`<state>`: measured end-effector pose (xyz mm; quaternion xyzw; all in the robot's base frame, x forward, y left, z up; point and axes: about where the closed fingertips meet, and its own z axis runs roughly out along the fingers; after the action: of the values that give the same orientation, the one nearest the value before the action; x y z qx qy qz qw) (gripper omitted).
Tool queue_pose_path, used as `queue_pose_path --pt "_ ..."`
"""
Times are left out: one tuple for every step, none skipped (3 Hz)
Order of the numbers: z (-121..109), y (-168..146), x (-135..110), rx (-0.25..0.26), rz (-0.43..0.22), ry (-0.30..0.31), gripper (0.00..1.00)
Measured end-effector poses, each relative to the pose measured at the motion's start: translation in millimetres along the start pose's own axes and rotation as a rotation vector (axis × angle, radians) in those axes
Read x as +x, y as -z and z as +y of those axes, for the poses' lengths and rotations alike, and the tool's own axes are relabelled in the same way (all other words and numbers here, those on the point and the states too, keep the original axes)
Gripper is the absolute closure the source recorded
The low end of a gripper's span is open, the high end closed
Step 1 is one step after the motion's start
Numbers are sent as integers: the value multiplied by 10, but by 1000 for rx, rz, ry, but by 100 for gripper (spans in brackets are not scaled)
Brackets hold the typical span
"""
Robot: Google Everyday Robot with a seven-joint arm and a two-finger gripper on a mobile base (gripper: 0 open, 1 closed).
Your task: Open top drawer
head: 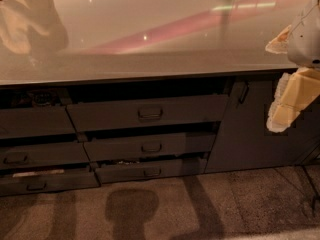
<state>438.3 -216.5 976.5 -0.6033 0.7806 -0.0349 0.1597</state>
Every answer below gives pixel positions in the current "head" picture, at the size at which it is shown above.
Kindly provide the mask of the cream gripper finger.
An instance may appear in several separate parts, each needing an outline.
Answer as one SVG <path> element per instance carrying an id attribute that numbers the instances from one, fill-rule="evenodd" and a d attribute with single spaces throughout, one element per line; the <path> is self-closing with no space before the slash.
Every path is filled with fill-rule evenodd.
<path id="1" fill-rule="evenodd" d="M 274 39 L 265 47 L 265 50 L 273 54 L 286 54 L 288 51 L 288 38 L 291 26 L 284 28 Z"/>

